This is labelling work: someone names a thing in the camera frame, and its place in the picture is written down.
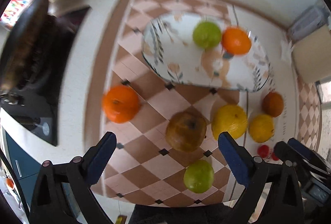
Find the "green apple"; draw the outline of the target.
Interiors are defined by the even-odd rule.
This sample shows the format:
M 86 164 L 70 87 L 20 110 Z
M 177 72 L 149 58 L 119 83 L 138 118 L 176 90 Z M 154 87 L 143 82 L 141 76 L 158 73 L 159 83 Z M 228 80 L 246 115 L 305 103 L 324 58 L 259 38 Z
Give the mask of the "green apple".
M 216 23 L 203 21 L 194 28 L 192 39 L 200 48 L 211 49 L 221 42 L 222 32 Z
M 214 170 L 206 160 L 198 160 L 185 171 L 183 183 L 193 193 L 200 194 L 209 190 L 214 182 Z

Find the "brown pear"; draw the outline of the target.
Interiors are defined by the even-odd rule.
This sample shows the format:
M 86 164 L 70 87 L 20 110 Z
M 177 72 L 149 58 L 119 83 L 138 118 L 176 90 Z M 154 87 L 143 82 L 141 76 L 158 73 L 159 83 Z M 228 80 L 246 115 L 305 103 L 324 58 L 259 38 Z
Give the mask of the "brown pear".
M 191 153 L 197 150 L 206 135 L 206 120 L 188 111 L 174 114 L 166 127 L 165 140 L 175 150 Z

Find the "checkered brown table mat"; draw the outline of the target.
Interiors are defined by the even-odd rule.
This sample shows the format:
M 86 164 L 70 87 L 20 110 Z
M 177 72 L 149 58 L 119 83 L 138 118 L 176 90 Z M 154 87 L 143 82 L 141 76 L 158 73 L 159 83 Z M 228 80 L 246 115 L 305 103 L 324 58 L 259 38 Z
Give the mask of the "checkered brown table mat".
M 190 12 L 214 16 L 229 25 L 247 27 L 264 46 L 271 75 L 258 92 L 209 89 L 168 83 L 158 77 L 142 56 L 141 41 L 147 24 L 166 13 Z M 276 117 L 275 133 L 268 146 L 297 138 L 311 149 L 320 142 L 320 101 L 313 84 L 305 84 L 295 70 L 281 61 L 281 41 L 288 42 L 283 28 L 246 9 L 221 0 L 119 0 L 105 28 L 96 56 L 85 118 L 85 144 L 91 146 L 107 131 L 117 136 L 117 149 L 94 193 L 107 198 L 163 207 L 204 206 L 236 199 L 242 188 L 231 175 L 218 150 L 211 129 L 194 152 L 174 150 L 165 139 L 166 126 L 178 112 L 201 115 L 210 122 L 217 108 L 241 106 L 247 115 L 259 112 L 264 96 L 278 91 L 284 111 Z M 100 101 L 110 87 L 127 84 L 141 101 L 137 116 L 126 123 L 108 121 Z M 206 160 L 214 170 L 209 190 L 196 194 L 183 183 L 186 169 Z

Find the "red cherry tomato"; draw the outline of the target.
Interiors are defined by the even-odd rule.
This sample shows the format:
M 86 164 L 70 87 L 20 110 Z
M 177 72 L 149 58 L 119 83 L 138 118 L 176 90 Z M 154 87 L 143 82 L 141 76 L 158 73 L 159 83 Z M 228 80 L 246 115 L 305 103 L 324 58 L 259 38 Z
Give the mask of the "red cherry tomato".
M 267 159 L 270 155 L 270 148 L 268 145 L 263 144 L 257 149 L 257 153 L 262 159 Z
M 276 154 L 274 152 L 272 152 L 271 157 L 272 157 L 272 160 L 279 161 L 279 158 L 276 156 Z

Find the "yellow pear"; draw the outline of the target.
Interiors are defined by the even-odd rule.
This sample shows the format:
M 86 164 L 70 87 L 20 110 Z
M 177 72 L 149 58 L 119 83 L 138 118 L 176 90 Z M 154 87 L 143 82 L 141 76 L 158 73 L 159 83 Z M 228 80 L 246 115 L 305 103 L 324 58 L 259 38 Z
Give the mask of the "yellow pear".
M 220 107 L 211 121 L 211 131 L 215 140 L 223 132 L 228 132 L 233 139 L 244 135 L 247 130 L 248 119 L 243 108 L 228 104 Z

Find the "cream utensil holder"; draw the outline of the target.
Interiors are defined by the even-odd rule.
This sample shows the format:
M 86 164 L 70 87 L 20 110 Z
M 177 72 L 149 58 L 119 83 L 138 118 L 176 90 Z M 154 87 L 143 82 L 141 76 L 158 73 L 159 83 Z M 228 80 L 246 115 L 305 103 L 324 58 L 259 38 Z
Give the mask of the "cream utensil holder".
M 327 25 L 295 43 L 292 59 L 305 83 L 330 77 L 330 29 Z

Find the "orange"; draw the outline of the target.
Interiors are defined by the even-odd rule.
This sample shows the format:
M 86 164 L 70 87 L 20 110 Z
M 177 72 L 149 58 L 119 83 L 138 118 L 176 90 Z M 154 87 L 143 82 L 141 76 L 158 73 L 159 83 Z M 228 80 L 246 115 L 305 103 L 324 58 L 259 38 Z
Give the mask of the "orange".
M 246 31 L 239 27 L 228 27 L 223 32 L 222 46 L 232 55 L 245 55 L 251 49 L 251 40 Z
M 106 117 L 117 124 L 132 120 L 141 109 L 138 94 L 129 86 L 112 87 L 102 99 Z

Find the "floral oval ceramic plate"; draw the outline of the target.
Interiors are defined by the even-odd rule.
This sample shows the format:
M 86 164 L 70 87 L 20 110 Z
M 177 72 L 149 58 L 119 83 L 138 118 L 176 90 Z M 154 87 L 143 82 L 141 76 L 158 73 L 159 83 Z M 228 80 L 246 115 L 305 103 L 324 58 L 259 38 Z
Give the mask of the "floral oval ceramic plate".
M 244 29 L 251 49 L 232 55 L 221 43 L 210 49 L 198 47 L 193 40 L 201 22 L 215 23 L 220 31 L 225 20 L 190 12 L 172 12 L 152 19 L 142 38 L 142 56 L 151 70 L 165 81 L 216 89 L 257 92 L 268 81 L 270 62 L 256 35 Z

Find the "grey spray can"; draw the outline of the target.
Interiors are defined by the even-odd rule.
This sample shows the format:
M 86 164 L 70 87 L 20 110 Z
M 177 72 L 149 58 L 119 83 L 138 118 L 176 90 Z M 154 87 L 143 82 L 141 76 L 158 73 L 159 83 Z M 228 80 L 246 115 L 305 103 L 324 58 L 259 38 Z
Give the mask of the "grey spray can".
M 319 6 L 304 10 L 287 30 L 289 38 L 298 42 L 328 23 L 329 12 Z

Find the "black frying pan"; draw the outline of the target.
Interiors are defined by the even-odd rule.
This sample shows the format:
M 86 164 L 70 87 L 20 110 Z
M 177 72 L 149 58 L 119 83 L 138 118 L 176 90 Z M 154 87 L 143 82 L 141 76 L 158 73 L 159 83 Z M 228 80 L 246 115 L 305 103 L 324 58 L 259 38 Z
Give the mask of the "black frying pan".
M 32 0 L 11 29 L 1 54 L 1 94 L 9 93 L 20 81 L 48 8 L 49 0 Z

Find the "white folded tissue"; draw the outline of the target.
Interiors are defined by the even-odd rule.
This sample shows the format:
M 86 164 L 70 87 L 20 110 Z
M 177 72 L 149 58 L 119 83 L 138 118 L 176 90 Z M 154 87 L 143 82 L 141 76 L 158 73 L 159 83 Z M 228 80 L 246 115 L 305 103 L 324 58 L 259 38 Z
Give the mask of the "white folded tissue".
M 281 41 L 281 61 L 292 64 L 292 42 Z

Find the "dark orange fruit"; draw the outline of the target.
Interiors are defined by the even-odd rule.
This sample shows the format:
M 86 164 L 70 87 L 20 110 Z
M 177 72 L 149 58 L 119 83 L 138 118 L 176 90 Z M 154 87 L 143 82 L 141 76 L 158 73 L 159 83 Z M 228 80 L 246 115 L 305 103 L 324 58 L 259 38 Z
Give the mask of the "dark orange fruit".
M 278 117 L 284 110 L 284 100 L 276 91 L 269 92 L 263 99 L 262 110 L 271 117 Z

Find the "yellow orange fruit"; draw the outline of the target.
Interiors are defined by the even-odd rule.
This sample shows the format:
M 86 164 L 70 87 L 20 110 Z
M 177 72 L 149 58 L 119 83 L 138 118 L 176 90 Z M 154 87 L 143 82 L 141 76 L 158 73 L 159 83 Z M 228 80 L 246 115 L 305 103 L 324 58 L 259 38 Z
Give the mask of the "yellow orange fruit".
M 273 118 L 267 114 L 254 117 L 248 126 L 251 138 L 257 143 L 264 143 L 271 139 L 275 132 Z

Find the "black gas stove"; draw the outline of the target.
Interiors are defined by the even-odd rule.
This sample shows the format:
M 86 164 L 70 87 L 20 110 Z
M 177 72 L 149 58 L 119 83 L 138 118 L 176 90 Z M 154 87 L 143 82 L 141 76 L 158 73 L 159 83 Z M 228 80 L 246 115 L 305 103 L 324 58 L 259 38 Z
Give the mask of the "black gas stove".
M 28 69 L 2 101 L 3 109 L 25 129 L 47 143 L 58 144 L 58 104 L 62 79 L 76 34 L 90 10 L 83 6 L 59 17 L 48 16 L 28 57 Z

